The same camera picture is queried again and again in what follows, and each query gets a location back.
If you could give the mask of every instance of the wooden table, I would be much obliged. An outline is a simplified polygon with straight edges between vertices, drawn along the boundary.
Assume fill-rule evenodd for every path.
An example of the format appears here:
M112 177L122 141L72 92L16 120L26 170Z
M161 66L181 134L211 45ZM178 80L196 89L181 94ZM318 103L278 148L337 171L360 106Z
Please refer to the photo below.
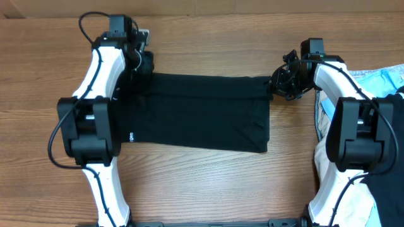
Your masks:
M271 75L282 55L322 37L349 69L404 62L404 13L137 17L149 28L155 71L207 76ZM71 96L91 60L76 18L0 20L0 226L73 226L97 221L80 171L47 158L56 103ZM84 22L95 38L107 20ZM298 217L315 196L314 92L275 98L263 154L123 144L122 189L134 219L183 223ZM60 135L56 158L64 154Z

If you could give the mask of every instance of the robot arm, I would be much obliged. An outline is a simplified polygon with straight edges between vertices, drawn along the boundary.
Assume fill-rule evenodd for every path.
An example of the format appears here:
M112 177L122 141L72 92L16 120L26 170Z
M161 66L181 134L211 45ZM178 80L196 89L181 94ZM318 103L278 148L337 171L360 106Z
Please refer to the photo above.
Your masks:
M102 63L92 90L61 126L66 154L75 158L77 165L87 166L98 173L104 189L104 201L93 174L88 170L83 170L91 185L97 205L98 225L103 227L132 225L131 211L124 200L117 172L117 157L121 142L116 138L119 132L114 123L113 113L110 111L110 102L114 99L117 84L131 81L133 74L142 65L142 58L145 56L144 48L148 45L148 36L148 30L132 29L131 18L124 15L110 16L110 31L99 37L95 42L97 46L93 47L99 50ZM302 60L321 60L342 68L348 73L346 65L338 56L325 55L322 39L309 39L303 42L301 54ZM84 94L93 79L98 60L98 53L93 50L92 63L81 86L73 93L72 98L60 99L57 106L59 118L64 116L72 108L77 98ZM364 103L360 103L359 100L362 97L356 93L340 72L329 66L310 62L294 64L293 62L299 60L296 51L284 56L283 60L289 66L286 70L279 68L274 72L270 78L269 91L271 93L286 96L290 100L300 98L311 88L323 89L337 107L335 114L337 117L333 120L337 124L332 127L333 130L330 129L330 133L338 134L336 136L338 139L328 142L327 145L328 158L335 164L330 162L330 172L327 172L327 180L324 181L327 183L321 185L318 196L313 200L313 205L311 203L312 221L323 224L319 217L329 218L328 212L332 212L330 205L333 205L332 202L336 199L336 192L340 192L341 183L337 182L335 172L338 170L344 172L348 168L357 169L344 173L346 174L344 177L348 178L362 173L363 170L371 170L377 162L385 158L386 153L383 150L386 149L386 146L388 148L388 142L384 144L384 147L376 146L375 153L368 155L367 158L363 159L362 154L355 152L352 154L351 150L346 149L345 140L353 140L355 143L358 129L356 125L359 119L367 119L366 114L369 115L371 112L366 109ZM356 99L354 99L355 101L342 100L341 97ZM339 115L344 114L343 112L349 111L349 108L344 106L349 102L354 102L353 106L357 107L357 111L354 113L356 117L352 117L351 122L347 122L346 119L338 119ZM355 122L353 138L342 137L341 132L352 126L352 120ZM363 129L361 132L366 132L365 135L360 136L360 139L369 139L369 136L374 136L372 127L370 129L359 128ZM375 143L384 143L387 139L389 137L377 138ZM103 202L106 204L110 217L104 209Z

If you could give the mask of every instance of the garment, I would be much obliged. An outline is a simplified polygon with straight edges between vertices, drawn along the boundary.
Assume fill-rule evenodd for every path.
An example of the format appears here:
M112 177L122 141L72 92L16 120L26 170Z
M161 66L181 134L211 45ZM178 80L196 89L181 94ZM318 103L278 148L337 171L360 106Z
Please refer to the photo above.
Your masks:
M372 93L375 96L385 97L388 94L394 94L395 92L397 92L397 93L404 92L404 86L403 86L404 85L404 64L401 64L398 66L387 67L387 68L383 68L383 69L372 70L372 71L350 71L350 74L359 82L359 84L363 88L365 88L368 92ZM327 102L327 99L328 98L323 91L318 92L316 95L316 129L317 129L320 140L323 139L327 135L328 129L330 128L330 119L332 119L333 112L335 111L334 106L329 105L329 103ZM362 195L368 194L368 191L369 190L363 190L363 192L361 194ZM383 196L383 193L374 195L373 191L371 190L373 197L375 197L375 199L376 199L376 197ZM350 197L349 193L347 192L344 195L344 197ZM383 226L391 226L391 225L389 225L390 223L386 223L386 221L387 221L386 219L391 220L392 221L391 223L396 223L395 226L398 223L404 223L404 222L401 222L402 220L397 220L397 219L394 219L394 217L391 218L390 216L386 215L385 210L387 210L387 212L390 215L395 213L395 212L391 212L389 210L389 208L388 208L389 204L381 204L382 207L380 207L378 210L377 207L381 203L381 202L378 202L378 200L380 200L380 199L376 199L377 205L375 203L373 210L370 213L369 220L366 224L367 227L378 227L381 225L380 220L379 220L379 214L381 216L380 219L382 219ZM357 207L358 204L355 203L354 200L349 199L349 201L351 201L351 203L349 203L347 205L350 206L351 209L352 209L352 207ZM397 210L396 214L394 214L394 215L400 216L400 212L398 212L398 211L399 210Z
M266 152L269 77L152 74L113 102L121 142Z
M401 95L388 95L387 100L393 103L393 129L398 139L400 151L404 148L404 99ZM395 157L393 140L390 142L389 156L385 163L376 166L374 172L387 169ZM404 226L404 155L398 156L395 167L387 174L371 176L362 182L371 191L379 211L382 226Z
M329 172L332 172L332 174L336 176L335 183L342 185L342 187L346 184L347 175L354 176L362 174L362 171L359 170L347 170L343 173L338 171L335 164L331 163L327 157L326 137L318 143L314 150L314 164L316 165L317 174L321 183L324 182L324 179ZM333 202L330 201L332 206L335 204L337 197L334 197L333 199ZM331 215L331 209L320 211L315 204L316 202L313 204L312 202L310 203L312 211L318 216L321 215L317 221L322 224L328 224L328 221L330 221L329 215ZM373 205L374 199L367 188L367 185L364 183L355 183L349 186L348 190L345 192L343 199L338 206L338 212L336 213L334 223L339 224L341 227L367 226L369 214L372 211Z

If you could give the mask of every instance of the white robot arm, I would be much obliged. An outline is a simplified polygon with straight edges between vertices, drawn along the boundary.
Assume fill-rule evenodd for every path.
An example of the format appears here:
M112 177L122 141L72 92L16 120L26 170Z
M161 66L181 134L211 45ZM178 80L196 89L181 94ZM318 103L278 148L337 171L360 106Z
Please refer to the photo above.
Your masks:
M97 78L92 85L92 90L86 94L86 97L83 97L83 107L81 109L85 114L71 114L61 126L66 153L75 158L77 165L86 166L98 173L100 184L104 190L104 200L100 195L99 184L93 173L83 170L91 185L97 205L98 226L103 227L132 226L131 211L124 200L117 172L120 141L114 138L114 134L117 134L117 132L114 131L114 123L111 121L108 109L108 103L116 90L117 82L121 79L122 74L128 71L128 68L136 70L140 66L141 53L144 52L144 47L148 45L148 30L135 30L134 35L137 37L136 40L132 39L133 30L129 21L130 18L124 15L110 16L110 32L97 39L98 47L96 48L100 52L102 63ZM320 57L322 61L332 64L348 74L347 67L342 61L336 61L335 59L327 61L327 58L322 54L324 53L324 50L321 49L323 48L321 47L323 41L321 40L319 44L319 40L309 39L307 47L302 43L302 55L305 59L310 59L313 56ZM295 60L295 56L289 57L284 57L284 61L290 63ZM59 101L57 109L60 118L68 110L74 108L73 103L77 98L85 94L98 67L98 58L97 51L93 50L92 63L81 86L73 93L73 98L62 98ZM270 79L270 92L300 98L301 94L307 91L308 88L321 88L336 106L339 105L338 100L341 97L362 99L348 79L336 69L322 64L290 65L290 71L288 72L283 69L275 71ZM77 128L81 124L78 124L78 121L86 121L86 130L90 126L94 134L79 134L80 129ZM335 201L348 182L348 178L363 173L360 168L341 173L338 170L345 171L347 167L350 167L349 160L341 161L339 156L336 158L331 157L330 159L333 159L333 162L343 163L345 161L345 163L343 165L329 163L321 188L309 205L311 221L321 225L327 225L326 220L330 219Z

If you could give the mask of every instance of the black cloth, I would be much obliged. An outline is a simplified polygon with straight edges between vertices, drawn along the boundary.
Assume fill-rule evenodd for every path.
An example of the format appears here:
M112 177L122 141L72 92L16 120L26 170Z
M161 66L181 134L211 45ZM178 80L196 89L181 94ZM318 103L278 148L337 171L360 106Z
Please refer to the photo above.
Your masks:
M397 89L397 93L404 93L404 86Z
M121 142L265 152L268 80L155 73L114 101Z
M397 136L399 156L395 167L387 174L365 178L379 211L382 226L404 226L404 99L401 95L386 97L393 103L393 129ZM395 156L393 140L386 163L379 164L375 173L387 169Z

